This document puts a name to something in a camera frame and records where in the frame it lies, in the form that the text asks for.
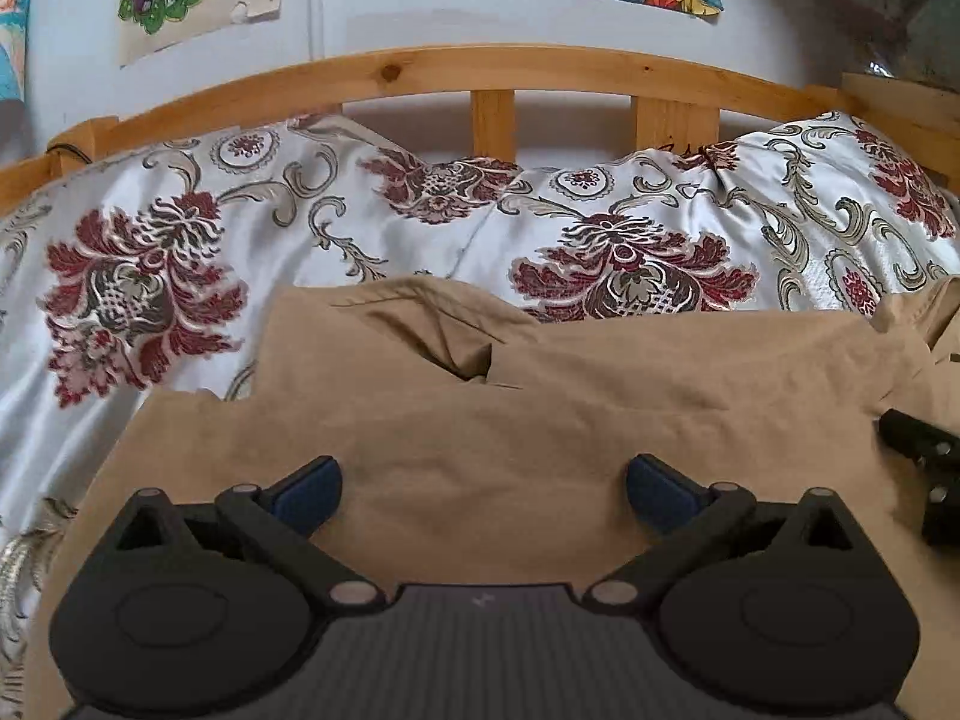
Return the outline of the plastic bag of bedding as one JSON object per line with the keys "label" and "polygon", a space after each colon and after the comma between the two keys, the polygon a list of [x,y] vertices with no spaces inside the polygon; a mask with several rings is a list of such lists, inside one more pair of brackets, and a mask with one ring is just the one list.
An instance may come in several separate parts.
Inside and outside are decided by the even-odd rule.
{"label": "plastic bag of bedding", "polygon": [[869,75],[958,88],[958,0],[836,0]]}

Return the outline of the floral satin bedspread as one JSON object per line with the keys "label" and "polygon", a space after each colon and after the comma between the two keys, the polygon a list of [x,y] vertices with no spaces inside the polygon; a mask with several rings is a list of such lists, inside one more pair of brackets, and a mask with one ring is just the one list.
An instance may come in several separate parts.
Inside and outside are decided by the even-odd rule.
{"label": "floral satin bedspread", "polygon": [[2,221],[2,712],[89,483],[156,385],[247,395],[282,286],[427,275],[544,322],[872,316],[958,270],[958,200],[832,112],[594,166],[428,163],[343,117],[114,156]]}

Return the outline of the orange-haired girl drawing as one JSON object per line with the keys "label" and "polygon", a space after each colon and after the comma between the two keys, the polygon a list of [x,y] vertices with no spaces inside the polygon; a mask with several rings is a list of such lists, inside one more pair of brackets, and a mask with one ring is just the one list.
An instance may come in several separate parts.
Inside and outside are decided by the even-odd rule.
{"label": "orange-haired girl drawing", "polygon": [[26,94],[31,0],[0,0],[0,99],[22,103]]}

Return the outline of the wooden bed frame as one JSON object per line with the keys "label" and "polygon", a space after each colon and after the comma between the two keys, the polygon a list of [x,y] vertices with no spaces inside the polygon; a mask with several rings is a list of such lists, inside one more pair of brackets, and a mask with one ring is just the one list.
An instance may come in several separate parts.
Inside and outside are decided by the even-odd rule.
{"label": "wooden bed frame", "polygon": [[150,143],[397,96],[468,94],[473,151],[511,161],[519,91],[626,96],[638,149],[714,142],[723,112],[791,122],[846,110],[890,135],[950,188],[958,185],[958,103],[935,89],[913,91],[907,83],[853,75],[838,88],[797,89],[639,52],[475,44],[342,55],[202,89],[130,119],[89,119],[55,138],[41,156],[3,169],[2,208],[11,211],[55,179]]}

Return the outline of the tan large garment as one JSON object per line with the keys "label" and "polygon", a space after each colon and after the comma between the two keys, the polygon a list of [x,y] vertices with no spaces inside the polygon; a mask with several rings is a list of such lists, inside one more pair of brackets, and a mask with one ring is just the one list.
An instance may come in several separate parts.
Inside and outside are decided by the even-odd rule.
{"label": "tan large garment", "polygon": [[32,618],[25,715],[70,697],[53,608],[133,491],[200,502],[321,455],[345,499],[317,544],[382,587],[564,580],[584,587],[647,544],[620,488],[651,454],[761,499],[843,497],[918,613],[901,691],[958,712],[958,562],[919,536],[926,488],[885,450],[887,410],[958,426],[958,283],[843,310],[686,312],[542,323],[464,283],[411,277],[285,288],[249,397],[149,395],[94,478]]}

